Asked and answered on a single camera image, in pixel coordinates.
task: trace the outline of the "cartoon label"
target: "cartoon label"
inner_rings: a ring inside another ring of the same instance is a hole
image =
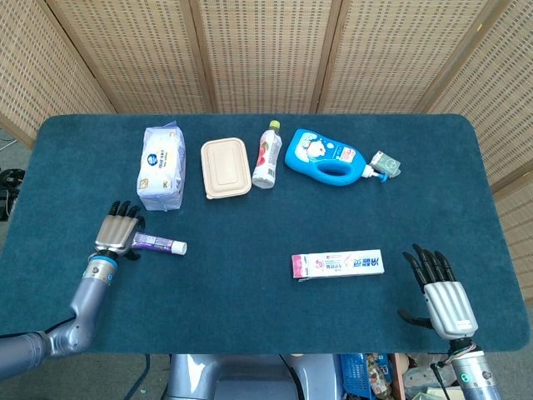
[[[304,163],[322,159],[351,163],[356,156],[356,151],[316,133],[305,132],[296,145],[295,155]]]

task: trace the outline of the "floor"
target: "floor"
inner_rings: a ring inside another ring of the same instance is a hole
[[[0,148],[10,143],[0,130]],[[0,168],[26,169],[31,152],[17,142],[0,152]],[[0,252],[7,234],[6,222],[0,222]],[[528,308],[533,321],[533,306]],[[505,400],[528,398],[529,374],[533,371],[533,345],[519,352],[491,353],[489,362],[501,385]],[[3,400],[122,399],[145,367],[142,354],[83,354],[46,362],[39,369],[0,382]],[[159,400],[167,385],[167,355],[153,355],[147,378],[133,399]]]

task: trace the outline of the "robotic finger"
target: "robotic finger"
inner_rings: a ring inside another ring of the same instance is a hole
[[[420,290],[422,290],[422,293],[424,292],[424,286],[427,285],[427,277],[426,273],[422,270],[420,264],[417,262],[416,258],[414,258],[412,255],[410,255],[408,252],[403,252],[403,257],[409,262],[411,265],[411,268],[413,269],[413,272],[415,273],[415,279],[418,282],[418,286],[420,286]]]
[[[438,282],[438,279],[436,278],[435,269],[431,265],[431,262],[425,253],[425,250],[417,244],[413,244],[413,248],[415,249],[416,254],[418,254],[418,258],[420,259],[422,267],[426,271],[429,281],[428,283]]]
[[[446,274],[448,281],[455,282],[456,276],[451,270],[450,263],[448,262],[446,257],[444,257],[444,254],[442,254],[441,252],[435,251],[435,257],[437,258],[437,260],[439,260],[439,262],[441,263],[441,266],[444,268],[444,272]]]
[[[431,266],[436,271],[436,277],[437,280],[440,282],[445,282],[447,279],[444,276],[444,273],[442,272],[442,267],[439,264],[439,261],[435,258],[432,252],[429,250],[424,250],[424,254],[430,259]]]
[[[120,217],[124,217],[126,215],[127,208],[130,205],[130,201],[126,200],[126,202],[123,202],[120,209],[118,210],[117,215]]]
[[[114,202],[111,205],[111,208],[109,209],[108,214],[109,215],[117,215],[118,206],[120,205],[120,202]]]
[[[139,211],[141,208],[139,206],[133,206],[130,208],[130,211],[127,212],[127,215],[130,218],[134,218],[137,215],[137,211]]]

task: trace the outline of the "bottle cap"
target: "bottle cap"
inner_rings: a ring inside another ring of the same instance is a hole
[[[275,119],[270,121],[269,128],[279,129],[280,128],[280,122],[276,121]]]
[[[179,254],[180,256],[183,256],[187,252],[187,244],[175,240],[174,242],[172,242],[171,252],[172,254]]]
[[[386,173],[378,173],[374,171],[374,168],[372,168],[368,164],[365,166],[365,169],[363,169],[363,173],[361,174],[361,176],[364,178],[368,178],[368,177],[369,178],[370,177],[380,178],[381,183],[385,183],[388,178]]]

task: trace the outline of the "table surface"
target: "table surface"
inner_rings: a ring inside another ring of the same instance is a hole
[[[239,137],[253,168],[271,118],[284,148],[272,190],[207,200],[200,148]],[[147,212],[146,233],[188,243],[185,257],[122,259],[94,352],[439,352],[432,331],[396,314],[427,310],[401,253],[438,249],[469,293],[489,351],[529,340],[529,324],[472,126],[457,115],[71,115],[42,126],[0,260],[0,334],[47,328],[68,304],[114,200],[140,204],[146,127],[176,120],[187,146],[182,209]],[[331,187],[283,163],[297,128],[382,150],[401,175]],[[297,282],[291,255],[380,248],[385,273]]]

